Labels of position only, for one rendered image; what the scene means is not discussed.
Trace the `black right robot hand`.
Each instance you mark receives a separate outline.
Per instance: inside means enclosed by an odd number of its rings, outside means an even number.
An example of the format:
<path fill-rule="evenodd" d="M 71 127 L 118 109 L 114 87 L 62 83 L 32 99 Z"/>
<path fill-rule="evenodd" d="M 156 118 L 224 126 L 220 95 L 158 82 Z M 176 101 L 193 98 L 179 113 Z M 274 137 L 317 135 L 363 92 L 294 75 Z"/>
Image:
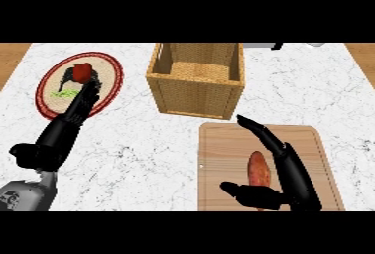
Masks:
<path fill-rule="evenodd" d="M 311 179 L 291 144 L 282 142 L 269 128 L 242 115 L 238 116 L 238 124 L 255 134 L 273 154 L 282 191 L 272 188 L 258 190 L 249 184 L 239 186 L 232 182 L 220 183 L 221 190 L 245 207 L 279 210 L 286 204 L 291 211 L 320 211 Z"/>

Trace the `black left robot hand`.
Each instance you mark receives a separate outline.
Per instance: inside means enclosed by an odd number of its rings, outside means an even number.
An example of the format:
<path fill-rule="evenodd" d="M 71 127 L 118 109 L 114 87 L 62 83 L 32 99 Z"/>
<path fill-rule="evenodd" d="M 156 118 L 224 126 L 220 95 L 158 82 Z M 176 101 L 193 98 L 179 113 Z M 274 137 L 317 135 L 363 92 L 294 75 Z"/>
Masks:
<path fill-rule="evenodd" d="M 21 168 L 55 172 L 72 151 L 81 127 L 99 100 L 97 83 L 83 87 L 65 113 L 50 121 L 34 144 L 16 144 L 9 153 Z"/>

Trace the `orange sweet potato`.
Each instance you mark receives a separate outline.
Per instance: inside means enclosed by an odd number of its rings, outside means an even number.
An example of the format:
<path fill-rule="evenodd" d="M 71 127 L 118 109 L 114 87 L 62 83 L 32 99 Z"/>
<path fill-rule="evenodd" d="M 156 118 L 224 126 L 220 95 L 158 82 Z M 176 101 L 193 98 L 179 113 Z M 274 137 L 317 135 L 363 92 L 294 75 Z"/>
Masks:
<path fill-rule="evenodd" d="M 252 187 L 257 187 L 258 191 L 266 191 L 270 188 L 272 172 L 260 151 L 251 154 L 248 160 L 248 182 Z"/>

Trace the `pale wooden cutting board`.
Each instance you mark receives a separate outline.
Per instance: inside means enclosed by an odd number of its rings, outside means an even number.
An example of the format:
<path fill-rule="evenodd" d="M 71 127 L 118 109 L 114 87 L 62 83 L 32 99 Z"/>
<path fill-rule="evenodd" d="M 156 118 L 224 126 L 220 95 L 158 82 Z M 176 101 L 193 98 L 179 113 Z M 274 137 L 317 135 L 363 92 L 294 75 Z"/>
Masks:
<path fill-rule="evenodd" d="M 342 211 L 344 205 L 316 129 L 301 125 L 269 125 L 277 138 L 298 154 L 317 192 L 323 211 Z M 273 190 L 282 191 L 273 154 L 251 131 L 236 123 L 205 123 L 199 128 L 198 209 L 204 211 L 255 211 L 238 204 L 220 189 L 221 182 L 246 185 L 248 159 L 254 151 L 264 155 Z"/>

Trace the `rectangular wicker basket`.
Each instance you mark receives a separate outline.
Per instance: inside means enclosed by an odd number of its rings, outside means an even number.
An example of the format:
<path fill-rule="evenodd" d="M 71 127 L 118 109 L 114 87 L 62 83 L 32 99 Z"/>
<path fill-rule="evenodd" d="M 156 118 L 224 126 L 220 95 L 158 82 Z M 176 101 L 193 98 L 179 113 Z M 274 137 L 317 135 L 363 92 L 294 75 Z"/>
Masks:
<path fill-rule="evenodd" d="M 229 120 L 245 89 L 242 43 L 156 43 L 146 81 L 158 111 Z"/>

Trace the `oval red-rimmed placemat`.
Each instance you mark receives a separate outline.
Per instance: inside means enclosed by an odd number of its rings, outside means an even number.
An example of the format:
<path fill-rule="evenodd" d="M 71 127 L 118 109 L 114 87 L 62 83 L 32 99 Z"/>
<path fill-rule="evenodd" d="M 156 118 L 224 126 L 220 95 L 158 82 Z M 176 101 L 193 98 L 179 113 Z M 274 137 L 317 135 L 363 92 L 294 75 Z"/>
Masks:
<path fill-rule="evenodd" d="M 47 71 L 35 92 L 35 105 L 41 115 L 53 119 L 66 111 L 84 85 L 74 81 L 75 64 L 93 66 L 91 81 L 97 83 L 99 100 L 90 116 L 103 111 L 115 99 L 124 80 L 119 61 L 102 52 L 86 52 L 63 59 Z"/>

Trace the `red bell pepper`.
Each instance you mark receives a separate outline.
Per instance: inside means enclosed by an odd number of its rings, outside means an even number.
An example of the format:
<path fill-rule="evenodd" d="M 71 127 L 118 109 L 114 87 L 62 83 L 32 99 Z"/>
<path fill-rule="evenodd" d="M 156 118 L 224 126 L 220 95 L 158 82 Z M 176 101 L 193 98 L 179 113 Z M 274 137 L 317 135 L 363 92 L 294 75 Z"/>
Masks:
<path fill-rule="evenodd" d="M 74 66 L 74 81 L 86 84 L 91 80 L 93 66 L 88 63 L 77 63 Z"/>

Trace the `pale grey appliance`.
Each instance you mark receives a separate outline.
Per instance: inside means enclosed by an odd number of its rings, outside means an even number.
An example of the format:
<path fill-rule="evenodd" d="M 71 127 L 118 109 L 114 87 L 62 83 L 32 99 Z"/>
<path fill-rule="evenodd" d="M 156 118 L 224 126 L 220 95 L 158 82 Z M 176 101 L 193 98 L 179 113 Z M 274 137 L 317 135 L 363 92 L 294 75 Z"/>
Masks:
<path fill-rule="evenodd" d="M 243 43 L 243 48 L 267 48 L 276 51 L 282 48 L 282 43 Z"/>

